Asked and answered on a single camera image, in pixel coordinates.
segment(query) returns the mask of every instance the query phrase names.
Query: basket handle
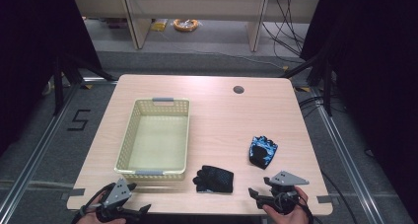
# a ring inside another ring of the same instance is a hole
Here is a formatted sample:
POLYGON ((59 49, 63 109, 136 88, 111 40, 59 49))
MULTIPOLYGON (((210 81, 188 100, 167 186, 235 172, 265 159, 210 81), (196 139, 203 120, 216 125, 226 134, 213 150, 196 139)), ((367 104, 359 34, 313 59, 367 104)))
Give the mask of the basket handle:
POLYGON ((174 102, 174 98, 153 98, 153 102, 154 103, 159 103, 159 102, 172 103, 174 102))
POLYGON ((162 176, 163 174, 163 171, 135 171, 135 175, 140 176, 162 176))
POLYGON ((154 106, 174 106, 174 98, 153 98, 154 106))

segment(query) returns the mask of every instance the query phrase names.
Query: human hand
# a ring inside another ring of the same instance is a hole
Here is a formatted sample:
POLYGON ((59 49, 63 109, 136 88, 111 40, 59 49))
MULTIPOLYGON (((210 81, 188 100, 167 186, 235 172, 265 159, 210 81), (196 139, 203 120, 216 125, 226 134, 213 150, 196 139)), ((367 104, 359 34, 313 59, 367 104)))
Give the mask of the human hand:
MULTIPOLYGON (((101 200, 102 195, 98 195, 98 197, 95 198, 95 200, 93 200, 92 204, 96 204, 99 203, 99 200, 101 200)), ((103 224, 103 222, 99 221, 98 217, 96 216, 96 211, 93 208, 89 208, 86 211, 86 215, 84 217, 82 217, 77 224, 103 224)), ((112 221, 109 222, 105 222, 105 224, 125 224, 126 220, 123 218, 119 218, 119 219, 114 219, 112 221)))
MULTIPOLYGON (((301 205, 307 205, 305 203, 308 202, 308 196, 304 193, 299 187, 295 187, 296 192, 301 197, 299 199, 299 203, 301 205)), ((274 208, 269 205, 263 205, 262 209, 267 213, 268 216, 273 219, 276 224, 308 224, 309 218, 307 213, 302 209, 301 206, 296 205, 293 211, 287 215, 282 215, 278 213, 274 208)))

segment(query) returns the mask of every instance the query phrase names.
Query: blue and black glove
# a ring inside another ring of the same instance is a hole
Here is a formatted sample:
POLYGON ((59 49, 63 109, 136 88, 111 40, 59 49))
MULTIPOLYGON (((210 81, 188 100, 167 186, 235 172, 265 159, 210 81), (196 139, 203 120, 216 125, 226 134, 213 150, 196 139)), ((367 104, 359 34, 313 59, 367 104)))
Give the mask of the blue and black glove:
POLYGON ((274 157, 277 144, 265 136, 253 137, 249 146, 249 160, 253 165, 266 169, 274 157))

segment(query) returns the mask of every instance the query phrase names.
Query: hole in table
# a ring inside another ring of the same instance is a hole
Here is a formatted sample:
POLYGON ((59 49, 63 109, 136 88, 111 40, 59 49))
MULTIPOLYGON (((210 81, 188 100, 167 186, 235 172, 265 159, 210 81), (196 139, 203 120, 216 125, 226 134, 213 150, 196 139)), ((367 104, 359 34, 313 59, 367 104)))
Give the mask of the hole in table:
POLYGON ((243 88, 242 86, 235 86, 235 87, 234 87, 234 92, 235 92, 236 94, 241 94, 241 93, 243 93, 243 92, 244 92, 244 88, 243 88))

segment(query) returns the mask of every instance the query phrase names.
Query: gray floor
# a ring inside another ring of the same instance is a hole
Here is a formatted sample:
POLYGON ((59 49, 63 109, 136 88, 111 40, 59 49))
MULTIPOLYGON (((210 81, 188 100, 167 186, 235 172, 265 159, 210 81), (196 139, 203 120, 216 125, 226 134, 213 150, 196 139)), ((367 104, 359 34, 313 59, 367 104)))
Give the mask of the gray floor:
MULTIPOLYGON (((104 70, 115 76, 138 73, 277 77, 283 73, 283 67, 298 65, 275 57, 273 42, 266 31, 261 33, 258 51, 250 52, 245 23, 241 22, 201 21, 193 33, 178 33, 169 22, 163 33, 150 33, 140 50, 133 48, 128 29, 110 30, 99 20, 88 20, 86 26, 104 70)), ((277 33, 273 24, 267 24, 267 27, 277 33)), ((307 25, 295 25, 295 31, 300 36, 305 35, 307 28, 307 25)), ((281 38, 296 47, 293 40, 281 38)), ((285 59, 301 61, 283 47, 277 46, 276 52, 285 59)), ((309 70, 293 77, 293 84, 304 86, 308 73, 309 70)), ((73 95, 71 103, 35 166, 26 191, 17 206, 12 208, 14 212, 9 223, 71 222, 74 213, 66 209, 65 196, 77 179, 114 87, 114 84, 95 84, 91 89, 76 88, 74 93, 65 89, 66 95, 73 95), (80 123, 72 121, 78 110, 90 110, 79 114, 88 123, 82 131, 69 131, 68 128, 80 126, 80 123)), ((296 95, 301 102, 312 97, 313 93, 296 92, 296 95)), ((27 161, 42 140, 43 132, 48 129, 53 119, 53 100, 51 94, 39 102, 22 138, 0 158, 0 200, 7 198, 13 183, 25 171, 27 161)), ((379 164, 364 153, 367 144, 341 99, 332 99, 332 111, 332 119, 384 223, 413 223, 379 164)), ((302 113, 321 169, 341 190, 358 223, 374 223, 368 218, 353 188, 336 145, 324 125, 321 110, 311 103, 302 108, 302 113)), ((353 223, 336 188, 324 179, 334 210, 331 215, 319 219, 323 223, 353 223)))

